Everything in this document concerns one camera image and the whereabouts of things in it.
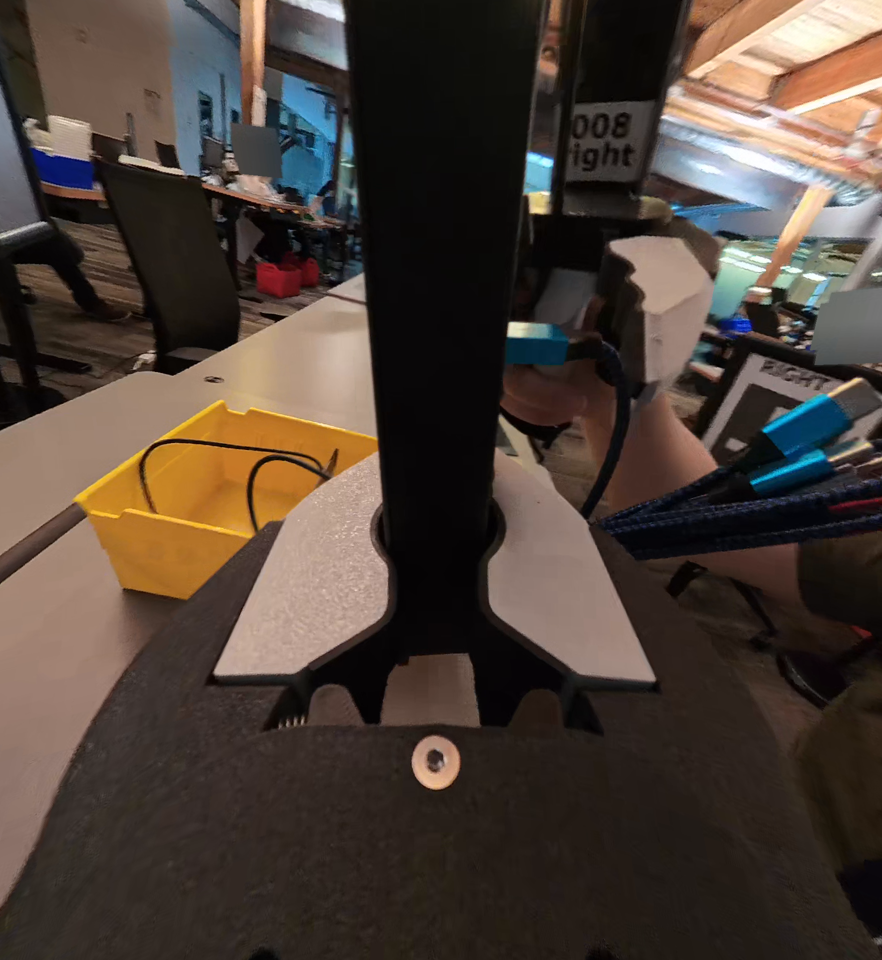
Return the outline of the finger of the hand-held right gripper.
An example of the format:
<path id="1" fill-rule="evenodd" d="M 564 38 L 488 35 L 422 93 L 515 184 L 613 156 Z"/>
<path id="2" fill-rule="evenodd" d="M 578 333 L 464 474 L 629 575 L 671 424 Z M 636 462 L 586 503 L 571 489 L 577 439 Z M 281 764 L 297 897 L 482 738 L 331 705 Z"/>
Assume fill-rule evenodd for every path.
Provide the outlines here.
<path id="1" fill-rule="evenodd" d="M 710 234 L 650 233 L 608 244 L 599 274 L 599 333 L 617 351 L 634 400 L 650 402 L 682 374 L 713 292 Z"/>
<path id="2" fill-rule="evenodd" d="M 529 268 L 530 320 L 538 334 L 559 330 L 575 334 L 585 324 L 588 307 L 597 294 L 596 270 Z"/>

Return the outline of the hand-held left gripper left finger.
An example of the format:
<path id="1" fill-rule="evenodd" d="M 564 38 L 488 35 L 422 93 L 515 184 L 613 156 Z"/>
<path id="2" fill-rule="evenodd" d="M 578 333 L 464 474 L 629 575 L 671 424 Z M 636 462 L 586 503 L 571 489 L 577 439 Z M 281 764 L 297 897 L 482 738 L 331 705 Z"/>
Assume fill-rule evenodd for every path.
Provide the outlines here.
<path id="1" fill-rule="evenodd" d="M 291 510 L 214 666 L 216 681 L 304 680 L 386 620 L 391 568 L 381 508 L 374 453 Z"/>

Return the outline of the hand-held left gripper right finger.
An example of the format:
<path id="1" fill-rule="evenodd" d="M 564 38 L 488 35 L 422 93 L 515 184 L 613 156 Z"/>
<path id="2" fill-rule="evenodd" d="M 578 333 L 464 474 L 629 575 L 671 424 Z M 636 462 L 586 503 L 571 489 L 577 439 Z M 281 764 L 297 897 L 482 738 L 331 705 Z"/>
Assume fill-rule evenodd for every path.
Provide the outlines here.
<path id="1" fill-rule="evenodd" d="M 487 565 L 493 615 L 589 690 L 653 690 L 657 679 L 589 523 L 512 458 L 495 459 L 503 534 Z"/>

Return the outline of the yellow plastic bin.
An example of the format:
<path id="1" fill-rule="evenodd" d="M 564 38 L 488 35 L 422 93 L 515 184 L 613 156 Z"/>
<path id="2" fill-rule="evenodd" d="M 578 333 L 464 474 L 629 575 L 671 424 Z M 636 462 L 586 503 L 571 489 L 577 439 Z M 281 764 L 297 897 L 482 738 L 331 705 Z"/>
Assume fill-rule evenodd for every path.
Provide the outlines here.
<path id="1" fill-rule="evenodd" d="M 124 590 L 188 599 L 262 528 L 376 451 L 367 434 L 220 400 L 74 503 Z"/>

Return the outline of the person's right forearm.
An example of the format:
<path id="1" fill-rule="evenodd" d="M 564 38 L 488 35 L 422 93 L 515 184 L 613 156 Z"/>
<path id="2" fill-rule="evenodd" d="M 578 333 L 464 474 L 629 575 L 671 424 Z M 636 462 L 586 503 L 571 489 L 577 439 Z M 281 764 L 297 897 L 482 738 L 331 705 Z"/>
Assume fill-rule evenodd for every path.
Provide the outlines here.
<path id="1" fill-rule="evenodd" d="M 632 414 L 624 448 L 604 494 L 619 512 L 661 498 L 712 473 L 711 453 L 684 426 L 666 394 L 658 393 Z M 783 604 L 802 605 L 794 544 L 691 555 L 711 573 L 745 583 Z"/>

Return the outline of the person's right hand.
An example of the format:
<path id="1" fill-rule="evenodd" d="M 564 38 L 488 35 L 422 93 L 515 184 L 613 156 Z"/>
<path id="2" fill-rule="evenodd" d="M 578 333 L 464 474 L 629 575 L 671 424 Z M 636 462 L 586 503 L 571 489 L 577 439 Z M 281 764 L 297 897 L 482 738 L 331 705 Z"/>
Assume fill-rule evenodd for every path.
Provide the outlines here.
<path id="1" fill-rule="evenodd" d="M 546 370 L 507 366 L 500 406 L 525 425 L 580 426 L 598 474 L 614 436 L 616 401 L 615 388 L 596 374 L 594 363 L 579 361 Z"/>

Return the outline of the black framed sign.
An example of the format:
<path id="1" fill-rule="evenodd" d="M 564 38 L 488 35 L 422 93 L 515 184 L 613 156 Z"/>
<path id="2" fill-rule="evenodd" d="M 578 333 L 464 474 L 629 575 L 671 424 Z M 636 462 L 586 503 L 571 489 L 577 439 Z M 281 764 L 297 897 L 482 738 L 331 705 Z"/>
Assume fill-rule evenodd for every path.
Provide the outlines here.
<path id="1" fill-rule="evenodd" d="M 882 371 L 860 366 L 814 366 L 789 359 L 786 350 L 750 349 L 735 354 L 733 371 L 717 385 L 698 419 L 698 436 L 719 466 L 735 462 L 759 431 L 802 402 L 824 395 L 853 378 L 868 380 L 881 396 L 880 408 L 841 435 L 845 441 L 879 436 L 882 426 Z"/>

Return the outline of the black office chair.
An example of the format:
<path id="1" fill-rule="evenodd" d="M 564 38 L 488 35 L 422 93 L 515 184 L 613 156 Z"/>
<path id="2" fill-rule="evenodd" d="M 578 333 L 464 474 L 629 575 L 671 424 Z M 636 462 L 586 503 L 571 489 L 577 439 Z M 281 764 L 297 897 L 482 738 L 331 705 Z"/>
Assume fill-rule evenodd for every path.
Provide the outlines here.
<path id="1" fill-rule="evenodd" d="M 142 289 L 155 371 L 177 375 L 234 346 L 239 296 L 201 184 L 100 159 L 94 170 Z"/>

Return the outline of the blue storage box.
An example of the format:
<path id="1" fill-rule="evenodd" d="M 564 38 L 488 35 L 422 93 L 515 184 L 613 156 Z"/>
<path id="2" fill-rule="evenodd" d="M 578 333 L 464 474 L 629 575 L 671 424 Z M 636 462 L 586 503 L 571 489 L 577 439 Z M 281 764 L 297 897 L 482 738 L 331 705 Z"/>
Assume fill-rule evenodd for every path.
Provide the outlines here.
<path id="1" fill-rule="evenodd" d="M 91 157 L 77 159 L 34 146 L 29 150 L 42 183 L 75 190 L 94 189 L 95 173 Z"/>

